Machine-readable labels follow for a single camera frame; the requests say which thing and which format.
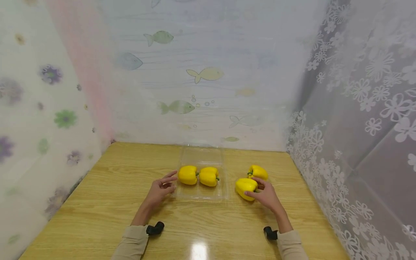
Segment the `person's right hand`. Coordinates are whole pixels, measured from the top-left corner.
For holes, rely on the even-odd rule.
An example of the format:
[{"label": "person's right hand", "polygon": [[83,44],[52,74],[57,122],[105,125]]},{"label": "person's right hand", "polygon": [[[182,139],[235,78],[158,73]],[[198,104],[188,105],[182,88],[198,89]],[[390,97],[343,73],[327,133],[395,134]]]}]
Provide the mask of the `person's right hand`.
[{"label": "person's right hand", "polygon": [[271,211],[274,211],[277,207],[281,207],[282,204],[280,204],[279,198],[276,195],[275,188],[270,182],[256,177],[252,177],[252,179],[259,184],[258,188],[260,192],[246,191],[244,192],[245,195],[255,198]]}]

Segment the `pink stripe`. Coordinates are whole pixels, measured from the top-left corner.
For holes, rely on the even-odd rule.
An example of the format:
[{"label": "pink stripe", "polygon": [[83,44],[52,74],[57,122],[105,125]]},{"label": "pink stripe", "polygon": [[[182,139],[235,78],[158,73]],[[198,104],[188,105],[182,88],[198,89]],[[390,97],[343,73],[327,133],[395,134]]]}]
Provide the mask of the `pink stripe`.
[{"label": "pink stripe", "polygon": [[85,91],[89,111],[98,121],[106,140],[114,138],[111,112],[104,95],[104,84],[111,84],[111,64],[100,55],[96,42],[109,42],[101,15],[94,1],[45,0],[55,27],[67,49],[79,83]]}]

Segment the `green flower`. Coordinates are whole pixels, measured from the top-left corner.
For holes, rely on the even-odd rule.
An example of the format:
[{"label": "green flower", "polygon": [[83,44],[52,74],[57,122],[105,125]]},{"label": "green flower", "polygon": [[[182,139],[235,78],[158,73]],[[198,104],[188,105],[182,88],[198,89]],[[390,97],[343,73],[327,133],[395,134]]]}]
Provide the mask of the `green flower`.
[{"label": "green flower", "polygon": [[75,125],[77,122],[77,116],[74,111],[69,110],[61,110],[55,114],[54,122],[58,126],[58,128],[70,128],[71,126]]},{"label": "green flower", "polygon": [[12,235],[11,237],[9,237],[9,242],[8,243],[9,243],[9,245],[13,245],[19,239],[20,239],[20,234]]},{"label": "green flower", "polygon": [[49,143],[46,138],[43,138],[39,141],[37,145],[37,150],[40,154],[46,154],[49,150]]}]

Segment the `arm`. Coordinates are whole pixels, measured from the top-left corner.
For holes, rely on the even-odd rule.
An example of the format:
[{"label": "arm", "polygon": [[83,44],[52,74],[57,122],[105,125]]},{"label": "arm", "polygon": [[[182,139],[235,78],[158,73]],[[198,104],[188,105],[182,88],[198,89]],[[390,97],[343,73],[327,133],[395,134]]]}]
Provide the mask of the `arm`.
[{"label": "arm", "polygon": [[270,182],[253,177],[253,180],[259,183],[262,191],[259,193],[246,191],[247,196],[258,200],[263,206],[270,209],[276,217],[279,225],[279,233],[277,235],[277,246],[283,260],[308,260],[308,256],[302,247],[299,234],[293,230],[287,213],[280,203],[276,195],[275,189]]},{"label": "arm", "polygon": [[166,195],[175,191],[176,187],[171,183],[177,179],[175,174],[176,171],[172,171],[152,183],[149,193],[140,205],[130,226],[125,230],[111,260],[139,260],[144,254],[149,237],[146,233],[147,223],[153,209],[160,205]]}]

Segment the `person's left hand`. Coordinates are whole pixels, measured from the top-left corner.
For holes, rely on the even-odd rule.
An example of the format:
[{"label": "person's left hand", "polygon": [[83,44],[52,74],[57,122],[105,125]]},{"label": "person's left hand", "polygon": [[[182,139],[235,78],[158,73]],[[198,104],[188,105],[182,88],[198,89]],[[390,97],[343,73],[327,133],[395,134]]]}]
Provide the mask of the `person's left hand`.
[{"label": "person's left hand", "polygon": [[150,190],[147,193],[143,204],[146,204],[150,208],[156,208],[162,203],[163,199],[169,193],[175,191],[176,186],[171,181],[176,181],[178,177],[174,176],[178,171],[171,171],[166,174],[162,179],[155,180],[150,186]]}]

